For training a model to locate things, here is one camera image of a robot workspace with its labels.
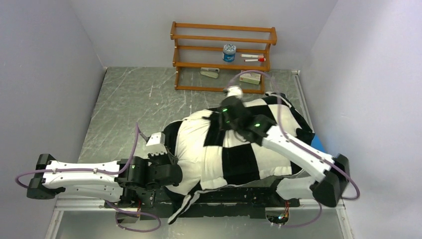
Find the white pillow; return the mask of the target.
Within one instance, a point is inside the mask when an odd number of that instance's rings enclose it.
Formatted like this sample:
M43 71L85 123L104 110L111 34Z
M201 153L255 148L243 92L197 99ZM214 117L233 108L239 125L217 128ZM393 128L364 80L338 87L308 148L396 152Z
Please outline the white pillow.
M210 110L201 110L181 121L176 141L176 156L183 173L182 182L173 191L186 195L201 179L204 141L210 123Z

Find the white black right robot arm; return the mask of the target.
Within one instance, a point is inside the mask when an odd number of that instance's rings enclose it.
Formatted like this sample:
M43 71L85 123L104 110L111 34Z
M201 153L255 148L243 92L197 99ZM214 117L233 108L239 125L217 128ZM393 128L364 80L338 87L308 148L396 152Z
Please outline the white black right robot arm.
M219 108L201 111L198 125L204 190L281 177L268 194L272 205L313 198L333 207L348 185L348 159L313 148L313 130L280 95L245 103L229 97Z

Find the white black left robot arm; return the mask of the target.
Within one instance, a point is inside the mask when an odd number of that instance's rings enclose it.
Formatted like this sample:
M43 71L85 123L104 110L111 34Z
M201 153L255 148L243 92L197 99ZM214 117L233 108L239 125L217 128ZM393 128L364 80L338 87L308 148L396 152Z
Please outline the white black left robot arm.
M154 191L177 186L182 178L180 166L167 154L148 159L134 156L131 160L81 164L61 162L51 154L41 154L26 196L49 200L58 194L75 195L131 207L137 202L137 190Z

